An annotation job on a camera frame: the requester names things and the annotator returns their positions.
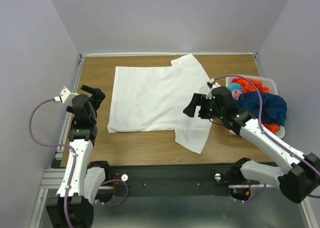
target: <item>orange cloth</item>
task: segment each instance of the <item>orange cloth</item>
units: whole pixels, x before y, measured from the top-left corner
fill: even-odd
[[[259,91],[269,93],[269,88],[264,87],[261,81],[251,79],[251,78],[248,78],[248,79],[258,88]],[[242,87],[242,93],[256,91],[256,89],[248,81],[240,77],[234,78],[232,80],[232,83],[238,83]]]
[[[273,134],[275,134],[277,132],[277,130],[279,129],[279,125],[277,125],[277,124],[265,124],[265,123],[262,123],[262,124],[265,126],[265,128],[267,128]]]

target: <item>gray wall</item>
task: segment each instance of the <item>gray wall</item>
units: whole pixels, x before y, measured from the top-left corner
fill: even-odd
[[[52,0],[77,51],[257,52],[288,0]]]
[[[28,134],[32,109],[75,78],[78,55],[50,0],[0,0],[0,227],[29,226],[44,167],[54,148]],[[44,106],[36,137],[57,142],[65,107]]]
[[[258,54],[287,101],[284,140],[320,156],[320,0],[289,0]],[[320,195],[320,189],[314,192]],[[320,200],[310,199],[320,224]]]

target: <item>gray floor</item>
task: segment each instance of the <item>gray floor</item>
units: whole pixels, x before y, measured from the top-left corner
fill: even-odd
[[[47,214],[43,214],[42,227],[52,227]],[[258,200],[245,204],[213,195],[129,197],[117,207],[95,204],[92,227],[307,228],[308,225],[300,204],[268,187]]]

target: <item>pile of clothes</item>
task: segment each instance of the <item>pile of clothes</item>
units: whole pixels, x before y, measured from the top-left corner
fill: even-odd
[[[279,95],[269,93],[261,81],[248,78],[260,91],[262,98],[262,124],[272,133],[276,133],[279,126],[285,126],[287,118],[287,103]],[[243,108],[256,117],[259,114],[259,96],[256,89],[245,79],[234,78],[227,87],[236,100],[237,109]]]

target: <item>pink cloth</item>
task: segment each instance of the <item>pink cloth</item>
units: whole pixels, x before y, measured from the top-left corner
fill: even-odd
[[[242,92],[238,89],[234,89],[233,91],[231,91],[232,97],[235,100],[238,100],[239,96],[242,94]]]

